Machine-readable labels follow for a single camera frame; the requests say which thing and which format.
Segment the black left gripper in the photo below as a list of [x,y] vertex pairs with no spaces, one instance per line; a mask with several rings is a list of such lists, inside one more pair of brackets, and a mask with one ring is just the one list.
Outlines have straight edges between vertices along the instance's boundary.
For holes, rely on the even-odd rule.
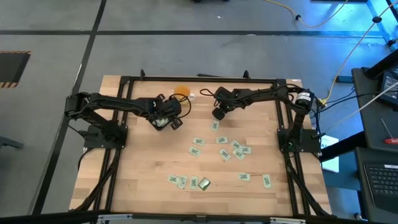
[[[181,104],[174,96],[166,98],[163,94],[159,94],[150,102],[149,106],[149,112],[155,119],[174,119],[182,112]],[[182,120],[179,118],[174,119],[170,126],[173,130],[177,130],[182,124]]]

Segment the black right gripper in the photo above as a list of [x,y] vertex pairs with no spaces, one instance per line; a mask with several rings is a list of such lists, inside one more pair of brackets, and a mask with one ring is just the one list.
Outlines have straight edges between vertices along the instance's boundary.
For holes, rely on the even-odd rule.
[[215,99],[218,102],[218,107],[213,110],[213,116],[217,120],[222,120],[225,117],[223,110],[235,110],[236,108],[245,109],[246,105],[239,100],[233,91],[229,91],[224,87],[219,87],[215,92]]

